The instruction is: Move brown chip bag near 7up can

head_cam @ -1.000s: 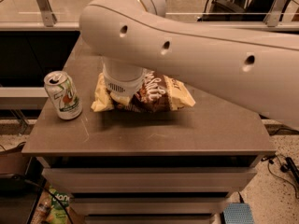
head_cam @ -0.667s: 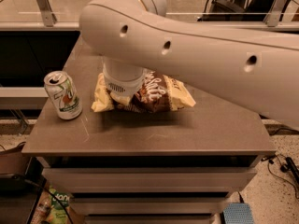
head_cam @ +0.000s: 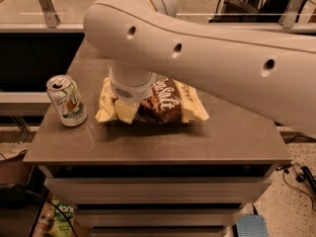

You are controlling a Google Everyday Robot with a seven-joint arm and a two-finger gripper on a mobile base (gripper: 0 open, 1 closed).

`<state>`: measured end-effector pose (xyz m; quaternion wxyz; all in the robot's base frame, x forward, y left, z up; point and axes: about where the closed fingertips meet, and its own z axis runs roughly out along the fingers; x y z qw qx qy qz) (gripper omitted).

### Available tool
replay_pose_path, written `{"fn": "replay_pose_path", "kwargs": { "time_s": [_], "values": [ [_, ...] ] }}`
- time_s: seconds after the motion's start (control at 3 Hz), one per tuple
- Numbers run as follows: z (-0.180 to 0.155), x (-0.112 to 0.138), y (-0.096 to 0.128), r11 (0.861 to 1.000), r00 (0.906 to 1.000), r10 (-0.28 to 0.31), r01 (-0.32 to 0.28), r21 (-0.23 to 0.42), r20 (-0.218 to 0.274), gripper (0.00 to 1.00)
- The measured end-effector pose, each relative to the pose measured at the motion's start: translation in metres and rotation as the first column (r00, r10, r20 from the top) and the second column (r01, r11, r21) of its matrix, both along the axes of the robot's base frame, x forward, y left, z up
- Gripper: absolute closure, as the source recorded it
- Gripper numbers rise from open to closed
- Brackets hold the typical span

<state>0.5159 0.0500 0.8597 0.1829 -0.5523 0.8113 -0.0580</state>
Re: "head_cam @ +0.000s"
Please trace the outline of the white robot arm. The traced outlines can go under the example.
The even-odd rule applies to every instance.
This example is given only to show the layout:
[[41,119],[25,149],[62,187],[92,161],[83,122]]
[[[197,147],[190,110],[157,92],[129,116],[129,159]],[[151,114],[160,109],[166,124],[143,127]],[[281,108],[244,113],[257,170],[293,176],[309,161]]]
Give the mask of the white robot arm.
[[114,93],[145,98],[155,75],[210,95],[306,135],[316,135],[316,39],[176,17],[177,0],[97,0],[83,26],[110,62]]

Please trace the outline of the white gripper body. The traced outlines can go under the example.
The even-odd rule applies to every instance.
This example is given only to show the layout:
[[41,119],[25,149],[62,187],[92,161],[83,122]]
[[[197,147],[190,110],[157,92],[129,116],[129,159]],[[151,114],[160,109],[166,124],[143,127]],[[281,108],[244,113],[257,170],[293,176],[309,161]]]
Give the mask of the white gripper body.
[[109,79],[113,93],[128,103],[139,103],[146,99],[156,74],[134,66],[109,60]]

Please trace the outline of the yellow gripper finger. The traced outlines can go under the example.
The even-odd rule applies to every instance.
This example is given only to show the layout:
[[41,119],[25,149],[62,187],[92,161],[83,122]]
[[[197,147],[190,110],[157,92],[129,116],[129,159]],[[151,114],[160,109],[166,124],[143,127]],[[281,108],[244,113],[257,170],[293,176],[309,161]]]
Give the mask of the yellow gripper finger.
[[138,103],[129,103],[121,99],[117,99],[115,101],[115,109],[118,119],[128,124],[132,124],[137,114],[138,108]]

